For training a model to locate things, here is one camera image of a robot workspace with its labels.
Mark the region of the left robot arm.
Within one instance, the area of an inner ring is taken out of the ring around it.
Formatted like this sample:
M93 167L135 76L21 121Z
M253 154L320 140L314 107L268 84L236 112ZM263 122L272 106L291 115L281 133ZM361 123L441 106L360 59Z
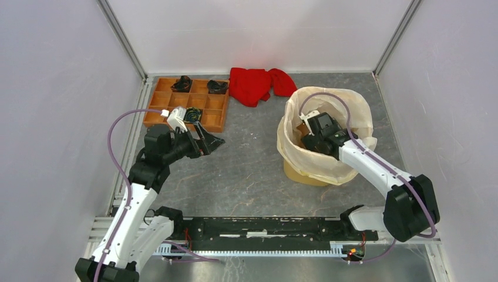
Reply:
M127 189L113 221L89 258L80 258L75 273L80 281L138 281L140 272L165 239L184 233L183 213L161 207L140 233L139 227L170 175L170 165L188 157L213 153L225 140L212 135L199 122L197 136L167 125L150 127L144 148L137 155L125 181Z

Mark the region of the yellow mesh trash bin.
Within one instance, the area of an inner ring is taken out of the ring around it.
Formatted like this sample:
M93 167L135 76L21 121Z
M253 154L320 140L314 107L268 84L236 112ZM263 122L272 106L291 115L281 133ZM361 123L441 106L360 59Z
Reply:
M284 170L285 175L290 180L297 182L297 183L306 184L306 185L310 185L310 186L316 186L316 187L324 187L324 186L329 185L329 183L327 183L327 182L313 179L309 176L301 175L296 170L294 170L286 160L283 161L283 170Z

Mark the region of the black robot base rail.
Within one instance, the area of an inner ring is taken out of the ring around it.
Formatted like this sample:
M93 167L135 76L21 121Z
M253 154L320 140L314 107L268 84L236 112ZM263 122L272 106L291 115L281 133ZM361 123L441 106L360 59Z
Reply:
M185 217L156 255L340 257L376 241L377 231L357 231L347 210L338 217Z

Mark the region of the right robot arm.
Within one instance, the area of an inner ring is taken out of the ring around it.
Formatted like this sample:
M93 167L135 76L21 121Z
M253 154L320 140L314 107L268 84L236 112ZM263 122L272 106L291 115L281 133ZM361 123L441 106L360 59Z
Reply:
M300 118L308 129L301 138L306 149L350 166L385 198L382 207L360 206L348 211L347 219L339 224L343 238L353 240L365 230L387 231L400 242L423 237L425 230L435 235L440 214L430 178L393 166L327 113L314 110Z

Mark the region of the pale yellow plastic trash bag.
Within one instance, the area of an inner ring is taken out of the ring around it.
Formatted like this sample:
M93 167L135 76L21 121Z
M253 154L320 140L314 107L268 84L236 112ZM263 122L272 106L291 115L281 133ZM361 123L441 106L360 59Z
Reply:
M333 185L351 181L358 172L332 156L309 151L300 146L302 124L300 114L317 110L335 118L342 128L346 127L347 113L342 103L323 93L331 93L343 100L350 110L352 132L363 141L368 149L375 150L377 138L373 137L371 109L365 98L350 89L321 88L306 86L296 90L284 106L284 115L277 129L277 150L291 167L301 175L309 176Z

